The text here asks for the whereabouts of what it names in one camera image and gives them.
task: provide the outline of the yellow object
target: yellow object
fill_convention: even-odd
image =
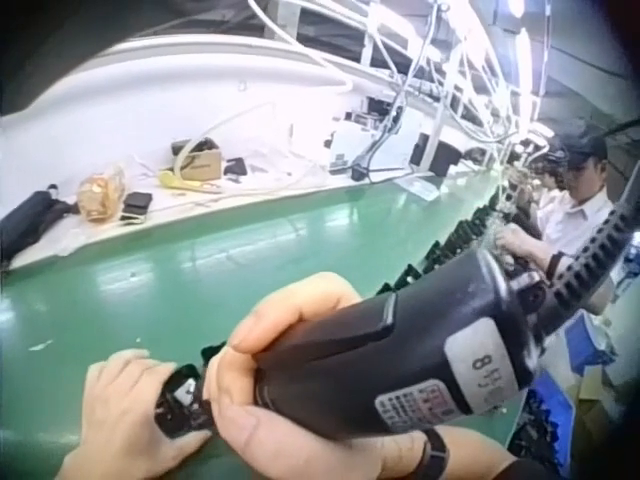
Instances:
[[[158,181],[164,188],[175,190],[189,190],[192,192],[218,193],[220,187],[212,183],[196,182],[193,180],[181,180],[170,170],[158,172]]]
[[[91,175],[78,188],[80,214],[92,223],[110,220],[120,210],[124,190],[124,171],[120,166],[105,173]]]

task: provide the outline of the workbench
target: workbench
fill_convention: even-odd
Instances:
[[[9,478],[51,478],[79,440],[87,367],[125,348],[199,363],[266,294],[334,271],[363,294],[393,281],[485,203],[488,173],[426,202],[393,182],[223,210],[20,268],[0,303],[3,464]],[[458,422],[505,444],[522,398]],[[247,478],[219,439],[177,478]]]

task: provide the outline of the black power tool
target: black power tool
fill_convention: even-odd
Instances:
[[[397,292],[290,328],[256,357],[256,404],[343,439],[424,430],[505,402],[531,384],[545,340],[606,280],[640,225],[639,171],[537,309],[522,305],[526,281],[469,250]]]

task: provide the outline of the hand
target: hand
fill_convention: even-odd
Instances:
[[[256,364],[252,355],[289,326],[318,321],[359,301],[341,277],[314,275],[262,300],[234,330],[228,346],[211,360],[204,388],[220,435],[264,476],[280,480],[400,478],[420,461],[422,433],[332,442],[253,405]]]
[[[515,223],[501,228],[496,233],[496,245],[505,249],[511,255],[531,260],[534,256],[538,240],[527,235]]]
[[[146,350],[123,350],[89,367],[82,400],[80,445],[58,478],[137,480],[176,467],[210,437],[195,432],[167,438],[155,423],[160,390],[174,363],[149,358]]]

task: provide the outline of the sticker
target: sticker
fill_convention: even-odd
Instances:
[[[379,395],[376,408],[395,432],[428,428],[462,415],[445,384],[436,379]]]
[[[444,353],[474,413],[482,413],[518,393],[509,354],[492,318],[476,320],[451,335]]]

